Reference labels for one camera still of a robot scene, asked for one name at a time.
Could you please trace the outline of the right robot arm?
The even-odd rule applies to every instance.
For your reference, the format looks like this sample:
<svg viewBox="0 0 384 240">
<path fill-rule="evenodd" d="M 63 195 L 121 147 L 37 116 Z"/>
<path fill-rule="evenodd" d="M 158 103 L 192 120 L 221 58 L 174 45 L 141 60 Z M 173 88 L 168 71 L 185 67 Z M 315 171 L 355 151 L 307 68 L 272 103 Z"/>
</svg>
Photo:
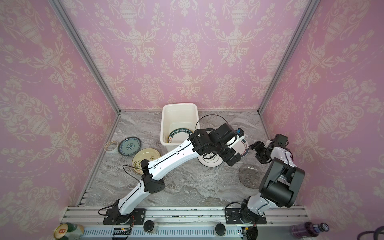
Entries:
<svg viewBox="0 0 384 240">
<path fill-rule="evenodd" d="M 294 164 L 288 144 L 288 137 L 275 135 L 266 143 L 257 141 L 249 146 L 256 151 L 256 159 L 261 164 L 269 164 L 269 168 L 260 183 L 259 192 L 241 204 L 239 215 L 243 223 L 255 224 L 267 210 L 294 205 L 305 171 Z"/>
</svg>

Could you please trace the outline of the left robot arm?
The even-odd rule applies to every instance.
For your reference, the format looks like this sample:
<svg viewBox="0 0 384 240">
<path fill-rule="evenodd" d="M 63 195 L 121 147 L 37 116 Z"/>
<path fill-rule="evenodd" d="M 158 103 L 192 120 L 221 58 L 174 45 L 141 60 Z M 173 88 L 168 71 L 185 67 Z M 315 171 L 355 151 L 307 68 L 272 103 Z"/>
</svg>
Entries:
<svg viewBox="0 0 384 240">
<path fill-rule="evenodd" d="M 104 217 L 103 224 L 123 225 L 134 219 L 136 206 L 149 195 L 165 188 L 164 176 L 194 158 L 214 154 L 228 166 L 233 166 L 241 160 L 241 154 L 234 149 L 234 145 L 244 137 L 245 133 L 241 128 L 235 130 L 225 122 L 217 129 L 196 129 L 183 143 L 164 156 L 154 161 L 141 161 L 143 175 L 138 184 L 125 197 L 102 208 L 107 210 L 105 214 L 99 213 Z"/>
</svg>

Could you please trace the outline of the green rim white plate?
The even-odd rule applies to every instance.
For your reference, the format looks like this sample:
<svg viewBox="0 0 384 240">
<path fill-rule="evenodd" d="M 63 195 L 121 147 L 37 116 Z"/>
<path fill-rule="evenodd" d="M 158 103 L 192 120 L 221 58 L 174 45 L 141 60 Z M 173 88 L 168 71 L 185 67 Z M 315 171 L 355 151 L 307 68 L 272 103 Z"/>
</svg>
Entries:
<svg viewBox="0 0 384 240">
<path fill-rule="evenodd" d="M 181 144 L 183 141 L 188 139 L 189 135 L 193 132 L 186 128 L 178 128 L 173 130 L 168 136 L 169 144 Z"/>
</svg>

